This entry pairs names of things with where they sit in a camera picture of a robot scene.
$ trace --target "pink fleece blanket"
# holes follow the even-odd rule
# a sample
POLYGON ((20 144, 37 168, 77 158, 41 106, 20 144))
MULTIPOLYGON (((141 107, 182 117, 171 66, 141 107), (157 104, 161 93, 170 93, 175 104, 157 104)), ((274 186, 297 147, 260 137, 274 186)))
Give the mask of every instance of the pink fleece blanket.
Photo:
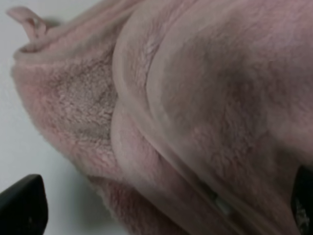
POLYGON ((12 69, 44 138, 133 235, 299 235, 313 161, 313 2, 105 0, 12 69))

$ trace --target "white surface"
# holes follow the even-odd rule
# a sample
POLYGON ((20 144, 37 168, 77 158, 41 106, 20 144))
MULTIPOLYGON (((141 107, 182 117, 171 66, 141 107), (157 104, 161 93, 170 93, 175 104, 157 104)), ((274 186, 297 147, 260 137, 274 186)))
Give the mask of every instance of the white surface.
POLYGON ((99 0, 0 0, 0 192, 37 173, 49 204, 45 235, 125 235, 74 167, 31 125, 10 77, 13 52, 28 42, 21 25, 5 15, 16 5, 66 22, 99 0))

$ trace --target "fleece fabric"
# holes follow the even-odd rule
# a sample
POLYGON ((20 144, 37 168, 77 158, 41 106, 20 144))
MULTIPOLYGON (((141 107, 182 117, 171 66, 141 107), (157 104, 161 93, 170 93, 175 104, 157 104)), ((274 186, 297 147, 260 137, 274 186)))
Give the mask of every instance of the fleece fabric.
POLYGON ((299 235, 313 161, 313 3, 104 0, 30 43, 12 75, 34 125, 132 235, 299 235))

